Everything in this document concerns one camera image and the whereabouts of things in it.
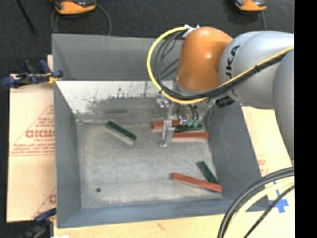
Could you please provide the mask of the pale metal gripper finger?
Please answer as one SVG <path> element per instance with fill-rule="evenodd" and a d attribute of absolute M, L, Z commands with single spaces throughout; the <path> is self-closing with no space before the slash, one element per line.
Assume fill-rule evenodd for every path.
<path fill-rule="evenodd" d="M 170 143 L 173 139 L 173 126 L 172 121 L 166 122 L 166 131 L 165 131 L 165 142 Z"/>
<path fill-rule="evenodd" d="M 162 125 L 162 134 L 161 134 L 160 147 L 165 147 L 166 146 L 167 129 L 168 129 L 168 121 L 164 120 L 163 121 L 163 125 Z"/>

